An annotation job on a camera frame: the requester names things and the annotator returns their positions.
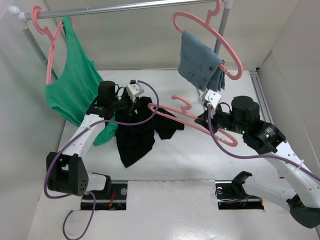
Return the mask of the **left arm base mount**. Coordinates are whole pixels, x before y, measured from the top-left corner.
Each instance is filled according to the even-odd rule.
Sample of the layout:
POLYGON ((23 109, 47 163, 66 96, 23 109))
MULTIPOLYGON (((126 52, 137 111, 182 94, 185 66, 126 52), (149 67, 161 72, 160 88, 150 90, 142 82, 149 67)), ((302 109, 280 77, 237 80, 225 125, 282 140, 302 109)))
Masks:
POLYGON ((96 211, 124 211, 127 208, 127 180, 111 180, 109 175, 90 173, 86 190, 95 195, 96 211))

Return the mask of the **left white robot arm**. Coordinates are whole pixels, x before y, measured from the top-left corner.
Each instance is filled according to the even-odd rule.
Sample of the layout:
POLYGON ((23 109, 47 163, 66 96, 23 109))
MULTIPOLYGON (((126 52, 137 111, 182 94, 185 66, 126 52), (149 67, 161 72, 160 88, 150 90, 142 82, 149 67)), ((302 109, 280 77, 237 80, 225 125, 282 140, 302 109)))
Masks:
POLYGON ((111 194, 110 177, 87 172, 83 159, 96 137, 114 122, 112 118, 116 111, 134 111, 137 108, 138 100, 144 93, 143 85, 144 81, 131 80, 122 97, 118 98, 113 81, 100 82, 98 94, 85 108, 80 126, 72 138, 58 152, 47 155, 43 188, 47 198, 54 199, 49 191, 60 193, 61 198, 95 192, 104 199, 111 194))

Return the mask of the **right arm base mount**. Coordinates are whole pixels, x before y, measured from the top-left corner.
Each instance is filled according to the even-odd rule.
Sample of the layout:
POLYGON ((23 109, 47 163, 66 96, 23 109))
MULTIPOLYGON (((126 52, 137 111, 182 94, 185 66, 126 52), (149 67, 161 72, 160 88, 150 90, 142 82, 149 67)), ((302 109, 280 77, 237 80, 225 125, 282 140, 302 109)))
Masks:
POLYGON ((215 181, 218 210, 264 210, 263 200, 245 192, 243 184, 252 174, 242 171, 232 180, 215 181))

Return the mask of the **black t shirt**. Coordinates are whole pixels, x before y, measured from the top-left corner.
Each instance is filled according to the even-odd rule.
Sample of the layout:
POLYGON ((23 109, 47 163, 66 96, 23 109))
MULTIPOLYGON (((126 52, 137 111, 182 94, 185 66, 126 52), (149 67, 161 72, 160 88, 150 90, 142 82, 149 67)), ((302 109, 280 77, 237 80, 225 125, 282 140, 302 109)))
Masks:
MULTIPOLYGON (((152 111, 148 108, 150 103, 152 103, 150 97, 141 97, 137 109, 131 115, 125 110, 120 110, 115 113, 115 120, 122 123, 141 122, 152 115, 152 111)), ((153 149, 155 133, 158 133, 161 140, 169 140, 177 130, 184 129, 184 124, 158 114, 143 124, 119 125, 115 137, 122 164, 128 168, 147 155, 153 149)))

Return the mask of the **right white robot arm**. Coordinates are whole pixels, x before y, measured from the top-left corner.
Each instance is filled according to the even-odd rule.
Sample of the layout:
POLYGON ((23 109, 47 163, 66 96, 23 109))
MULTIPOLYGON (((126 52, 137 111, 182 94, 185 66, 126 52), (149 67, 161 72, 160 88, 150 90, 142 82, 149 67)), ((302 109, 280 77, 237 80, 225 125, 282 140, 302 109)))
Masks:
POLYGON ((258 181, 247 171, 240 172, 229 183, 229 204, 256 196, 283 208, 302 226, 312 229, 320 225, 320 178, 312 173, 293 151, 285 135, 272 123, 260 119, 260 106, 249 96, 234 97, 224 112, 221 95, 204 93, 200 102, 206 108, 195 122, 207 130, 225 154, 236 159, 265 159, 290 184, 284 188, 258 181), (236 155, 226 150, 215 133, 226 130, 242 135, 243 142, 255 155, 236 155))

